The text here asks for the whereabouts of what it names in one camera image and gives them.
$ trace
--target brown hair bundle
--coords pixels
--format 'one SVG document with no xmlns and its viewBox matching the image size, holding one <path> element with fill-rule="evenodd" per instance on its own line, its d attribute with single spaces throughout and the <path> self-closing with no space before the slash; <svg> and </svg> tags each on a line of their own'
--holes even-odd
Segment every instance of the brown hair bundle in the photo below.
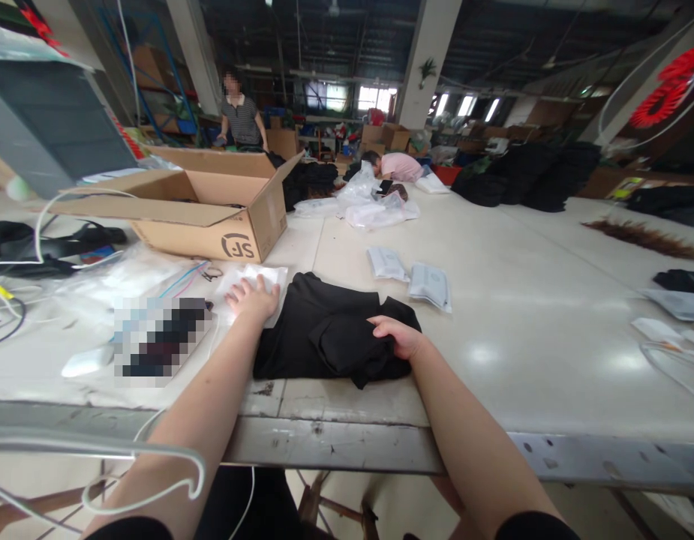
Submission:
<svg viewBox="0 0 694 540">
<path fill-rule="evenodd" d="M 634 223 L 631 220 L 624 223 L 615 223 L 608 219 L 602 219 L 601 221 L 592 221 L 582 225 L 590 229 L 602 231 L 607 236 L 622 242 L 629 242 L 662 255 L 694 260 L 694 244 L 658 230 L 648 229 L 645 223 Z"/>
</svg>

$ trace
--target hand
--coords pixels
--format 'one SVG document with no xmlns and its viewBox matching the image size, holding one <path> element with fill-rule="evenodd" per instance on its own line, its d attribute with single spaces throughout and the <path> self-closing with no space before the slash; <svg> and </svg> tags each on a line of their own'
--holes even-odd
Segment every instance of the hand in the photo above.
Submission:
<svg viewBox="0 0 694 540">
<path fill-rule="evenodd" d="M 407 326 L 402 322 L 392 319 L 384 315 L 377 315 L 371 319 L 367 319 L 370 323 L 376 326 L 374 336 L 383 338 L 391 335 L 396 342 L 394 354 L 402 360 L 411 360 L 419 353 L 428 342 L 426 336 L 419 330 L 415 330 L 411 326 Z"/>
<path fill-rule="evenodd" d="M 232 285 L 231 291 L 224 298 L 237 317 L 248 314 L 263 323 L 277 310 L 279 292 L 278 283 L 275 283 L 271 292 L 267 292 L 264 287 L 264 276 L 259 274 L 256 289 L 251 286 L 249 281 L 242 278 L 242 285 Z"/>
</svg>

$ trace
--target pink shirt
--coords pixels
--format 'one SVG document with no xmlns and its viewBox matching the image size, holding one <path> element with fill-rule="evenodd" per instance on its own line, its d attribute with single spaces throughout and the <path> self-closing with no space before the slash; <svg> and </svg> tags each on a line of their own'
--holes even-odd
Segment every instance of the pink shirt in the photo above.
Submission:
<svg viewBox="0 0 694 540">
<path fill-rule="evenodd" d="M 395 152 L 382 156 L 382 174 L 392 174 L 392 180 L 416 182 L 422 177 L 422 166 L 407 154 Z"/>
</svg>

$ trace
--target person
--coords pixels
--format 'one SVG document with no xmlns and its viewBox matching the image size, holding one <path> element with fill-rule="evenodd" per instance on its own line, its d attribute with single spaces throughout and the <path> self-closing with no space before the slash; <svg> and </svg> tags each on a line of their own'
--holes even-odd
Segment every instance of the person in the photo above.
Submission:
<svg viewBox="0 0 694 540">
<path fill-rule="evenodd" d="M 422 166 L 409 154 L 392 152 L 379 156 L 374 150 L 362 154 L 362 161 L 368 161 L 374 168 L 374 176 L 382 175 L 384 180 L 416 182 L 422 177 Z"/>
<path fill-rule="evenodd" d="M 179 488 L 137 510 L 98 515 L 83 538 L 230 539 L 235 531 L 238 539 L 302 537 L 282 469 L 255 467 L 252 477 L 249 467 L 219 467 L 250 379 L 262 327 L 279 304 L 279 286 L 268 292 L 262 276 L 257 277 L 255 288 L 242 280 L 241 286 L 232 288 L 227 302 L 236 314 L 233 326 L 148 439 L 199 452 L 206 460 L 202 493 L 189 500 L 186 490 Z M 395 354 L 411 363 L 449 475 L 434 483 L 461 516 L 452 537 L 577 539 L 512 440 L 433 343 L 394 319 L 376 316 L 369 321 L 374 324 L 374 336 L 393 336 Z M 136 503 L 179 480 L 193 478 L 195 472 L 188 460 L 141 454 L 104 506 Z"/>
<path fill-rule="evenodd" d="M 239 74 L 232 66 L 227 66 L 224 71 L 224 88 L 227 93 L 221 104 L 221 133 L 218 138 L 226 141 L 227 131 L 231 128 L 238 149 L 244 146 L 261 146 L 269 153 L 266 130 L 257 105 L 242 93 Z"/>
</svg>

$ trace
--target factory floor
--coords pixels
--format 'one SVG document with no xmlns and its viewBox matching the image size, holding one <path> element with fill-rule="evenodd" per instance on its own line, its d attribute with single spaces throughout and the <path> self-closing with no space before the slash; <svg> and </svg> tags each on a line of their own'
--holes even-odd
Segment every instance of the factory floor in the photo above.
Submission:
<svg viewBox="0 0 694 540">
<path fill-rule="evenodd" d="M 120 475 L 129 467 L 124 460 L 105 460 L 107 473 Z M 81 488 L 101 472 L 101 460 L 42 454 L 1 454 L 0 488 L 22 498 L 39 497 L 72 488 Z M 302 471 L 312 483 L 315 471 Z M 292 495 L 299 504 L 302 480 L 295 470 L 287 471 Z M 554 504 L 567 523 L 582 539 L 651 540 L 643 536 L 612 494 L 591 486 L 545 485 Z M 413 475 L 381 475 L 361 472 L 332 472 L 325 480 L 322 495 L 349 508 L 359 510 L 362 498 L 371 502 L 378 517 L 380 538 L 401 540 L 412 533 L 422 540 L 447 539 L 457 524 L 457 515 L 444 502 L 428 478 Z M 658 539 L 688 540 L 686 533 L 641 493 L 627 496 Z M 361 526 L 327 508 L 322 513 L 334 537 L 339 540 L 362 538 Z M 91 515 L 79 506 L 51 512 L 58 521 L 83 530 Z M 320 518 L 321 529 L 326 527 Z M 53 529 L 34 518 L 13 523 L 0 532 L 0 540 L 73 540 L 76 534 Z"/>
</svg>

